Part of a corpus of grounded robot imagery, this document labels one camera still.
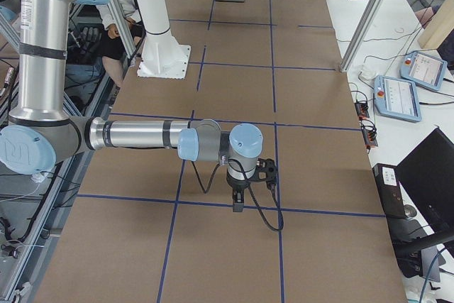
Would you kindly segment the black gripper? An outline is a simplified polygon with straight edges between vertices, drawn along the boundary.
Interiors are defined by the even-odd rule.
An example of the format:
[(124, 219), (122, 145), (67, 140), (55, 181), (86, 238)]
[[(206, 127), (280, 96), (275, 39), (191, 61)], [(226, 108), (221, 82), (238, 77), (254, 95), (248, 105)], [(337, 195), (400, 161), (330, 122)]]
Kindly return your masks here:
[(253, 182), (253, 180), (238, 180), (230, 175), (227, 175), (226, 179), (233, 191), (233, 212), (242, 212), (245, 204), (244, 190)]

